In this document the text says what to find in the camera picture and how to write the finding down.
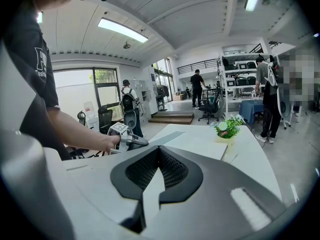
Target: white ceiling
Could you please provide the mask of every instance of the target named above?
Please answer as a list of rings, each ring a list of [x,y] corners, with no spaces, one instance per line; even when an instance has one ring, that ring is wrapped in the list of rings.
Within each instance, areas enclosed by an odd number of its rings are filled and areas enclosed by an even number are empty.
[[[41,29],[51,54],[93,54],[150,63],[178,54],[184,47],[212,44],[224,39],[262,37],[296,44],[311,33],[295,10],[294,0],[259,0],[245,11],[246,0],[73,0],[45,11]],[[108,18],[148,37],[140,43],[98,27]],[[124,49],[128,42],[130,49]]]

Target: blue cloth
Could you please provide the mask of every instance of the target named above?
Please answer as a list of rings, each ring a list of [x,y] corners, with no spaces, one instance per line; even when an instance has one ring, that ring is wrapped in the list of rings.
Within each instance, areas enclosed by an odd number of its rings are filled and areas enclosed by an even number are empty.
[[[255,114],[264,111],[264,105],[261,99],[244,100],[241,102],[239,115],[242,116],[250,125],[255,122]]]

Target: wooden step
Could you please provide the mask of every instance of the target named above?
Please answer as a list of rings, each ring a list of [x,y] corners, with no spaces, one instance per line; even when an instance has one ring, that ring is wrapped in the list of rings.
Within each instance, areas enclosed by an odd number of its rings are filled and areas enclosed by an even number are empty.
[[[192,118],[185,117],[154,117],[149,120],[149,123],[159,124],[177,124],[177,125],[190,125],[193,121]]]
[[[162,111],[152,115],[153,118],[194,118],[193,112],[179,112],[179,111]]]

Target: person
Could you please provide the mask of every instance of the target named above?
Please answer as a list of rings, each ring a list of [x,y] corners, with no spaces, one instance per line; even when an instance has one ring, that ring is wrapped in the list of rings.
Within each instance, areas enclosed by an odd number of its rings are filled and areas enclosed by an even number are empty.
[[[275,142],[276,133],[281,121],[281,115],[278,110],[277,103],[277,87],[271,86],[265,78],[268,77],[268,64],[261,57],[255,60],[257,64],[256,68],[256,81],[255,81],[255,92],[260,92],[260,84],[265,84],[264,95],[263,95],[263,123],[262,132],[260,135],[255,137],[262,142],[267,141],[267,136],[270,128],[269,142],[272,144]]]
[[[190,98],[190,90],[188,87],[185,89],[185,92],[187,94],[187,98]]]
[[[192,84],[192,107],[196,107],[196,99],[198,99],[198,107],[201,106],[201,94],[202,94],[202,87],[201,84],[206,88],[205,82],[200,75],[200,70],[197,69],[195,74],[191,76],[190,82]]]
[[[136,122],[135,122],[135,127],[132,129],[132,132],[133,132],[134,135],[137,135],[137,136],[143,138],[144,135],[142,134],[141,126],[140,126],[140,112],[139,112],[139,109],[136,106],[137,102],[139,101],[139,98],[138,98],[138,96],[136,94],[136,91],[134,89],[130,88],[129,80],[127,80],[127,79],[123,80],[122,84],[123,84],[123,87],[121,89],[122,97],[125,94],[130,94],[134,99],[133,107],[134,107]]]
[[[11,60],[35,92],[20,132],[36,138],[43,147],[57,150],[62,160],[71,159],[64,144],[109,154],[110,149],[120,142],[120,136],[95,132],[59,108],[50,53],[37,17],[38,12],[57,8],[69,1],[24,0],[3,35]]]

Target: shoe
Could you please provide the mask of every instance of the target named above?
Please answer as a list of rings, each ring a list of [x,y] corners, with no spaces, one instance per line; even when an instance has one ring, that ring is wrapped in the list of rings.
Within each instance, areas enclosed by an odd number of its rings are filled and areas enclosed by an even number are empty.
[[[257,140],[261,141],[261,142],[266,142],[267,141],[267,137],[261,137],[261,135],[255,135],[255,137],[257,138]]]

